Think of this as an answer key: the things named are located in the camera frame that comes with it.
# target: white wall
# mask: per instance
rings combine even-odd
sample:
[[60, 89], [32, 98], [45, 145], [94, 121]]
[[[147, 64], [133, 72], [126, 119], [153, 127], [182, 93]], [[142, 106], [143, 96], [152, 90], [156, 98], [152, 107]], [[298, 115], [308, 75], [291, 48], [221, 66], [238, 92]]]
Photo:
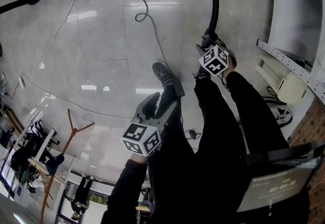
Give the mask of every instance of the white wall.
[[20, 224], [13, 214], [19, 216], [26, 224], [38, 223], [27, 209], [0, 194], [0, 223]]
[[[55, 223], [56, 214], [57, 214], [57, 210], [58, 210], [59, 205], [60, 205], [60, 200], [61, 200], [61, 197], [63, 195], [63, 191], [64, 191], [64, 186], [61, 185], [60, 189], [57, 192], [57, 200], [54, 203], [53, 210], [48, 210], [48, 209], [45, 210], [44, 220], [43, 220], [44, 224], [54, 224]], [[34, 200], [33, 200], [33, 203], [31, 203], [28, 206], [28, 210], [37, 219], [39, 219], [39, 217], [40, 217], [41, 209], [42, 209], [42, 204], [37, 204]]]

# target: shelf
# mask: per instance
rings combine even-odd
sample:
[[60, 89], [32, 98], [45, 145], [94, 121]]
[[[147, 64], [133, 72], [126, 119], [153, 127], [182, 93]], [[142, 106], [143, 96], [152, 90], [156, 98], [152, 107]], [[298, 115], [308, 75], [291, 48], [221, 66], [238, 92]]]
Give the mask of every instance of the shelf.
[[307, 110], [311, 106], [315, 95], [319, 97], [319, 99], [325, 104], [325, 88], [322, 84], [319, 84], [317, 81], [313, 81], [311, 78], [310, 73], [304, 69], [303, 67], [299, 66], [295, 63], [294, 60], [285, 56], [281, 50], [277, 48], [270, 47], [267, 43], [262, 42], [261, 40], [257, 41], [257, 46], [268, 52], [274, 58], [276, 58], [279, 62], [293, 71], [300, 79], [302, 79], [306, 85], [309, 87], [307, 89], [302, 102], [295, 105], [288, 105], [291, 111], [293, 112], [293, 119], [292, 122], [281, 129], [284, 138], [287, 140], [289, 136], [293, 133], [293, 131], [298, 126], [299, 122], [305, 116]]

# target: foot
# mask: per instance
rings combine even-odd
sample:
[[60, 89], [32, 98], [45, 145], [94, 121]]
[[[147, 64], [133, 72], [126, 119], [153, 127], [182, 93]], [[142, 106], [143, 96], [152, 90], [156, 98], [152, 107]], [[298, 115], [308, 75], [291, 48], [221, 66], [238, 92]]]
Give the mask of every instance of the foot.
[[152, 69], [157, 79], [161, 81], [162, 87], [165, 88], [168, 85], [173, 85], [173, 73], [168, 69], [167, 65], [158, 60], [153, 63]]
[[194, 75], [195, 78], [195, 84], [197, 83], [197, 80], [203, 80], [203, 79], [211, 79], [211, 74], [207, 72], [205, 68], [200, 66], [199, 71], [196, 75]]

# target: wooden stand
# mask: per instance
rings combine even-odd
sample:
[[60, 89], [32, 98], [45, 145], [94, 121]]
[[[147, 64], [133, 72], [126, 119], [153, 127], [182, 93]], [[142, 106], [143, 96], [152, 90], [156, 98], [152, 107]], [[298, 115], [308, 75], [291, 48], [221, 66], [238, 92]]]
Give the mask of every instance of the wooden stand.
[[[93, 126], [95, 123], [92, 123], [92, 124], [89, 124], [88, 126], [85, 126], [81, 129], [76, 129], [73, 127], [72, 125], [72, 121], [71, 121], [71, 116], [70, 116], [70, 109], [68, 109], [68, 116], [69, 116], [69, 122], [70, 122], [70, 127], [71, 127], [71, 134], [70, 134], [70, 138], [68, 139], [63, 151], [62, 151], [62, 154], [64, 154], [68, 148], [68, 146], [70, 145], [73, 137], [76, 135], [76, 133], [78, 132], [81, 132], [91, 126]], [[47, 201], [47, 197], [49, 196], [49, 193], [50, 193], [50, 188], [51, 188], [51, 185], [52, 185], [52, 182], [53, 182], [53, 179], [54, 179], [54, 175], [51, 176], [50, 180], [49, 180], [49, 183], [48, 183], [48, 187], [46, 189], [46, 192], [45, 192], [45, 196], [44, 196], [44, 200], [43, 200], [43, 205], [42, 205], [42, 210], [41, 210], [41, 216], [40, 216], [40, 224], [43, 223], [43, 218], [44, 218], [44, 211], [45, 211], [45, 206], [46, 206], [46, 201]]]

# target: marble floor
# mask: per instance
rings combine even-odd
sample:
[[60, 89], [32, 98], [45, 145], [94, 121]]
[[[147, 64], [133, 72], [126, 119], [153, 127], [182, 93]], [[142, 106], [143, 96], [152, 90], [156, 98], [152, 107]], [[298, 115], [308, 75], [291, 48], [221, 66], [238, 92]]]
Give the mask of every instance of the marble floor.
[[[11, 1], [0, 0], [0, 4]], [[72, 1], [41, 0], [0, 15], [4, 52], [0, 72], [6, 76], [10, 94], [18, 75], [32, 79], [35, 63], [52, 42]], [[195, 45], [209, 24], [212, 0], [146, 1], [166, 59], [186, 93], [182, 99], [184, 129], [201, 132], [203, 119], [192, 73], [199, 67]], [[238, 72], [260, 92], [266, 83], [254, 69], [262, 52], [255, 44], [257, 38], [268, 39], [272, 8], [273, 0], [220, 0], [216, 32], [235, 52]], [[77, 127], [95, 122], [68, 148], [67, 153], [79, 158], [75, 170], [116, 181], [130, 157], [119, 139], [128, 118], [149, 92], [161, 89], [151, 69], [154, 61], [162, 59], [152, 24], [149, 19], [135, 21], [135, 15], [144, 11], [141, 0], [75, 0], [53, 45], [35, 66], [33, 83], [43, 90], [32, 84], [25, 89], [19, 86], [13, 100], [5, 97], [23, 123], [32, 111], [43, 112], [47, 127], [58, 133], [60, 148], [70, 135], [68, 108]], [[218, 78], [215, 81], [237, 115], [229, 93]], [[196, 148], [198, 141], [191, 145]]]

